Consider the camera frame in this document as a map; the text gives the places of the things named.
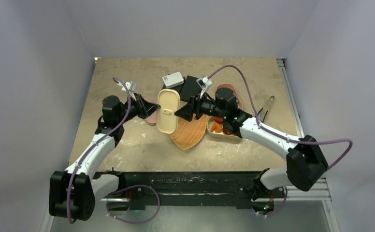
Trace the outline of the beige lunch box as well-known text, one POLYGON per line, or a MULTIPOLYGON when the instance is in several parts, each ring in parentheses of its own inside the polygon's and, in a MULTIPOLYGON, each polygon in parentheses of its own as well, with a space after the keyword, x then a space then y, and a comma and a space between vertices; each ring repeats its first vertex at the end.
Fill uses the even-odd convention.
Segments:
POLYGON ((240 141, 242 139, 242 138, 240 138, 236 135, 225 134, 223 131, 221 131, 221 132, 216 132, 216 130, 211 131, 212 126, 215 123, 216 122, 214 121, 214 118, 212 116, 210 116, 208 118, 208 123, 207 123, 207 133, 210 136, 213 136, 213 137, 218 138, 218 139, 230 139, 230 140, 237 140, 237 141, 240 141))

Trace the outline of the pink lunch box lid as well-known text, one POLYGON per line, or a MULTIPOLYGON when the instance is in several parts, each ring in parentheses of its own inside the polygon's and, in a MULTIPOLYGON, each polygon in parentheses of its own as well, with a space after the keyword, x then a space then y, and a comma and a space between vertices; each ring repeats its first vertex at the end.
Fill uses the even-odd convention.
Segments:
MULTIPOLYGON (((147 102, 154 102, 151 98, 147 97, 147 96, 143 96, 143 98, 147 101, 147 102)), ((150 125, 150 126, 155 126, 156 125, 156 121, 157 121, 157 112, 154 112, 151 116, 149 116, 148 118, 144 119, 145 123, 150 125)))

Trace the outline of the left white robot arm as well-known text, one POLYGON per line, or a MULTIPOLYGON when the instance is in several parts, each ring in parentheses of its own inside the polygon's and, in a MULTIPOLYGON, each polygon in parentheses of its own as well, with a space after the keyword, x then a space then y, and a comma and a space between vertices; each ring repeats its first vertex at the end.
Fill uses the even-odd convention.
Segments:
POLYGON ((114 95, 104 98, 102 116, 86 150, 64 171, 55 171, 50 177, 49 214, 67 218, 70 223, 88 220, 97 200, 109 193, 116 198, 124 196, 127 185, 118 176, 104 174, 96 181, 92 179, 102 161, 119 144, 125 131, 123 124, 134 117, 146 119, 159 108, 159 104, 137 93, 128 94, 125 103, 114 95))

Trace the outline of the red sausage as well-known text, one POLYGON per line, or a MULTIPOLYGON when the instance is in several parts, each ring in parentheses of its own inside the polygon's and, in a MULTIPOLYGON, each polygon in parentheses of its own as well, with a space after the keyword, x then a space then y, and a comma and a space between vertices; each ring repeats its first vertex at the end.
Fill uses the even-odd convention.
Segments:
POLYGON ((214 117, 213 120, 214 120, 214 122, 216 122, 218 124, 222 124, 223 123, 223 119, 221 119, 219 117, 214 117))

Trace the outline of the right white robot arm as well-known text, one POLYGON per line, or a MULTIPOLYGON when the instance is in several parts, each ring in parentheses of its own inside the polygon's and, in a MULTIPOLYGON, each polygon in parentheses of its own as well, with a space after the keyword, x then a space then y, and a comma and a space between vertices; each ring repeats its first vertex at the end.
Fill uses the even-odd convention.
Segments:
POLYGON ((314 137, 298 138, 261 123, 238 107, 238 100, 229 88, 218 89, 214 99, 207 93, 201 98, 191 97, 175 115, 186 121, 202 115, 221 118, 228 133, 258 143, 282 157, 285 167, 267 168, 254 179, 254 192, 261 197, 278 187, 295 186, 309 191, 329 168, 314 137))

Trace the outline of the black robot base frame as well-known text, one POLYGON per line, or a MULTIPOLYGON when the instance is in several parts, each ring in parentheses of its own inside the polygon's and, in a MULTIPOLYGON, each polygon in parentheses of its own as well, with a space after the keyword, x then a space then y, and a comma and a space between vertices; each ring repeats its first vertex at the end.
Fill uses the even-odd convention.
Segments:
POLYGON ((119 189, 135 186, 125 193, 109 194, 105 200, 113 210, 145 210, 147 206, 230 206, 263 210, 285 196, 283 187, 257 194, 254 179, 258 171, 223 172, 117 172, 119 189))

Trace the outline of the woven bamboo basket tray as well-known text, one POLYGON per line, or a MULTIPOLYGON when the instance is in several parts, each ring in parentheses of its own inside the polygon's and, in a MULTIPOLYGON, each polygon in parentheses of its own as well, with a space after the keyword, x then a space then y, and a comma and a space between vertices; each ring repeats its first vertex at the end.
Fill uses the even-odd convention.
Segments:
POLYGON ((193 119, 192 121, 180 118, 177 130, 170 137, 181 150, 189 150, 204 137, 207 130, 207 121, 208 116, 202 116, 200 119, 193 119))

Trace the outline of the beige lunch box lid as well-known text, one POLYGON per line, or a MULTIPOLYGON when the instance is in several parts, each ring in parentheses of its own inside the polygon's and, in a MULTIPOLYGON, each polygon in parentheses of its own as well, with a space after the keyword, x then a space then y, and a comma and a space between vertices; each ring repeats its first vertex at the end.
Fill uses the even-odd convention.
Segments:
POLYGON ((156 127, 165 134, 173 134, 177 130, 178 117, 175 112, 179 110, 179 93, 172 89, 162 89, 158 94, 158 104, 156 127))

